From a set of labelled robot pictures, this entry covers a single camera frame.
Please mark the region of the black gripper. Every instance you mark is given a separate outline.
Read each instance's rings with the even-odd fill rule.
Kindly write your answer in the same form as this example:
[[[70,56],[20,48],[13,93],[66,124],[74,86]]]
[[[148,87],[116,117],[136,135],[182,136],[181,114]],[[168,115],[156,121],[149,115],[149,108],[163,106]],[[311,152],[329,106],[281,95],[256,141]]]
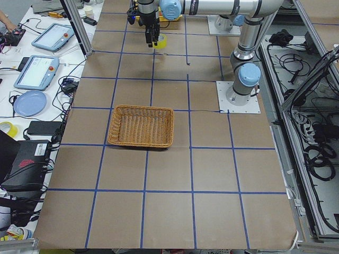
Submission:
[[[141,23],[145,28],[145,38],[148,47],[158,45],[160,34],[159,27],[159,1],[157,0],[137,0],[138,11]]]

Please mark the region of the person hand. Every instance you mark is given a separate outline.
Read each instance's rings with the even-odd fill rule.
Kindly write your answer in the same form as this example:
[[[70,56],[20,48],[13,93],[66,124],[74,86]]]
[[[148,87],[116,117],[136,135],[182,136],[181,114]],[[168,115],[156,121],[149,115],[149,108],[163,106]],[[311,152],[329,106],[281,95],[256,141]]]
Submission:
[[[8,16],[0,10],[0,20],[1,20],[1,33],[5,34],[8,31],[13,31],[17,28],[17,25],[13,24]]]

